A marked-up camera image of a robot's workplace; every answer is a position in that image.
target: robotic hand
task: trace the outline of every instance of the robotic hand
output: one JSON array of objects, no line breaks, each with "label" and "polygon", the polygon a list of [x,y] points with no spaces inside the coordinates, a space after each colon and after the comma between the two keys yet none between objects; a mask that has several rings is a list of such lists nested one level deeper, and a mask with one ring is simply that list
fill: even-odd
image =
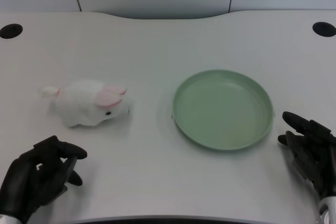
[{"label": "robotic hand", "polygon": [[314,120],[290,112],[284,112],[282,118],[302,135],[287,131],[278,141],[291,149],[294,167],[319,193],[320,223],[336,224],[336,137]]},{"label": "robotic hand", "polygon": [[73,169],[77,159],[86,157],[82,148],[51,136],[14,160],[0,189],[0,224],[25,224],[40,206],[67,190],[65,182],[81,186]]}]

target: stuffed bunny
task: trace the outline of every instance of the stuffed bunny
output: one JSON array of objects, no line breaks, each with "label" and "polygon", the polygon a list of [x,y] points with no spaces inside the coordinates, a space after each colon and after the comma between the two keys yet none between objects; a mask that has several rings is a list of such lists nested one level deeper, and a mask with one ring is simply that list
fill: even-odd
[{"label": "stuffed bunny", "polygon": [[122,96],[126,93],[126,87],[81,80],[61,89],[43,87],[39,93],[43,97],[55,97],[57,112],[65,126],[94,126],[116,117],[121,112]]}]

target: green plate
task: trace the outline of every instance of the green plate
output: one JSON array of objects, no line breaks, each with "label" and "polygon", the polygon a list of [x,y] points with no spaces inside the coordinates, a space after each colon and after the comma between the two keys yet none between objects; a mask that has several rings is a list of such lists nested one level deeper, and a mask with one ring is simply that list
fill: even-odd
[{"label": "green plate", "polygon": [[260,141],[274,117],[271,100],[254,80],[240,73],[211,70],[184,81],[173,116],[185,135],[216,150],[237,150]]}]

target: white table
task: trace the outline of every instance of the white table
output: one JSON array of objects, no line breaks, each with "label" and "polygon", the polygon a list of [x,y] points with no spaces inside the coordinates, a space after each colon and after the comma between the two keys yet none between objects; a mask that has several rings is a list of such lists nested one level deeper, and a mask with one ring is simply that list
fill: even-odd
[{"label": "white table", "polygon": [[[239,12],[196,20],[133,20],[99,13],[0,14],[0,27],[23,26],[0,39],[0,180],[32,145],[57,135],[88,151],[69,186],[30,223],[79,223],[129,216],[193,216],[250,223],[315,223],[318,198],[277,143],[291,111],[336,130],[336,25],[333,11]],[[259,82],[276,118],[260,144],[213,152],[187,140],[172,98],[190,75],[229,69]],[[119,81],[129,116],[99,127],[64,127],[38,88],[73,79]]]}]

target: plate rim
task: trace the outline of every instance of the plate rim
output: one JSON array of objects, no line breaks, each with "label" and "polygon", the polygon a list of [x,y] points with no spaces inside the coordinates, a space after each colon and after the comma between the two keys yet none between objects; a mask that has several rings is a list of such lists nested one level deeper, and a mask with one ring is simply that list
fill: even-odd
[{"label": "plate rim", "polygon": [[[265,92],[265,94],[266,94],[266,96],[267,96],[267,98],[268,98],[268,100],[269,100],[269,102],[270,102],[272,117],[271,117],[271,119],[270,119],[270,121],[269,121],[269,124],[268,124],[266,130],[263,132],[263,134],[261,135],[261,137],[256,138],[256,140],[254,140],[253,142],[248,143],[248,144],[245,144],[245,145],[240,146],[240,147],[235,147],[235,148],[213,148],[212,146],[208,146],[208,145],[206,145],[206,144],[204,144],[204,143],[200,143],[199,141],[196,141],[195,139],[193,139],[192,137],[190,137],[190,136],[189,136],[189,135],[182,129],[181,125],[179,124],[179,122],[178,122],[178,120],[177,120],[177,116],[175,115],[175,107],[176,107],[177,93],[179,92],[179,89],[181,88],[181,86],[183,86],[186,82],[188,82],[189,79],[191,79],[191,78],[193,78],[193,77],[195,77],[195,76],[197,76],[197,75],[199,75],[199,74],[204,74],[204,73],[207,73],[207,72],[216,72],[216,71],[230,72],[230,73],[234,73],[234,74],[238,74],[238,75],[240,75],[240,76],[243,76],[243,77],[245,77],[245,78],[247,78],[247,79],[249,79],[249,80],[255,82],[255,83],[256,83],[256,84],[257,84],[257,85],[258,85],[258,86]],[[272,100],[271,100],[269,94],[267,93],[267,91],[266,91],[266,90],[265,90],[265,89],[264,89],[264,88],[263,88],[257,81],[255,81],[254,79],[252,79],[252,78],[246,76],[245,74],[242,74],[242,73],[239,73],[239,72],[236,72],[236,71],[227,70],[227,69],[212,69],[212,70],[205,70],[205,71],[201,71],[201,72],[198,72],[198,73],[196,73],[196,74],[193,74],[192,76],[190,76],[190,77],[188,77],[187,79],[185,79],[185,80],[184,80],[184,81],[177,87],[177,89],[176,89],[176,91],[175,91],[174,99],[173,99],[173,108],[172,108],[172,110],[173,110],[172,114],[173,114],[174,121],[175,121],[175,123],[178,125],[178,128],[183,132],[183,134],[184,134],[185,136],[187,136],[190,140],[192,140],[193,142],[195,142],[195,143],[197,143],[197,144],[199,144],[199,145],[201,145],[201,146],[203,146],[203,147],[207,147],[207,148],[209,148],[209,149],[217,150],[217,151],[235,151],[235,150],[240,150],[240,149],[250,147],[250,146],[252,146],[252,145],[254,145],[254,144],[260,142],[260,141],[263,140],[263,139],[266,137],[266,135],[270,132],[270,130],[271,130],[272,126],[273,126],[273,121],[274,121],[274,117],[275,117],[274,106],[273,106]]]}]

